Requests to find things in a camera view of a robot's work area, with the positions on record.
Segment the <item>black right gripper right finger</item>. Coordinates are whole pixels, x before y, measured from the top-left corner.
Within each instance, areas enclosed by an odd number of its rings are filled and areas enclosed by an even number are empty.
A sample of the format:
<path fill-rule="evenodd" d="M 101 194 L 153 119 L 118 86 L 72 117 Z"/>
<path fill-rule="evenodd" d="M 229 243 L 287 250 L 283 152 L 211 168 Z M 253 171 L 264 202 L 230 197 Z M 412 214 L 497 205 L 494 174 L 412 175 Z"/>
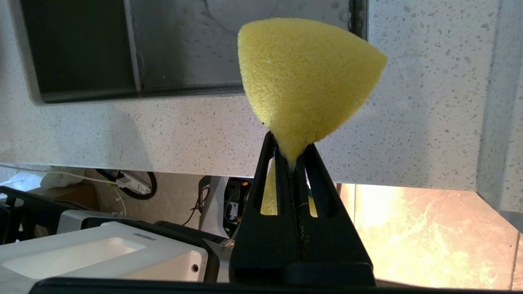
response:
<path fill-rule="evenodd" d="M 296 162 L 293 204 L 299 240 L 296 285 L 376 285 L 372 261 L 315 145 Z"/>

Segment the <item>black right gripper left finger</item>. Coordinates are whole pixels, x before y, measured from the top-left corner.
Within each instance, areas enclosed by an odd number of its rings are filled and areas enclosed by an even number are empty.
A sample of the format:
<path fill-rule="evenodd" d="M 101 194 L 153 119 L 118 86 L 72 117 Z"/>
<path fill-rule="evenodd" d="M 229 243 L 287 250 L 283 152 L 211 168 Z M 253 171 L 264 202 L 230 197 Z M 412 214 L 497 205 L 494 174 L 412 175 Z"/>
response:
<path fill-rule="evenodd" d="M 277 214 L 263 215 L 260 211 L 270 162 L 276 169 Z M 281 285 L 286 280 L 286 267 L 301 258 L 292 183 L 288 162 L 268 132 L 230 257 L 231 283 Z"/>

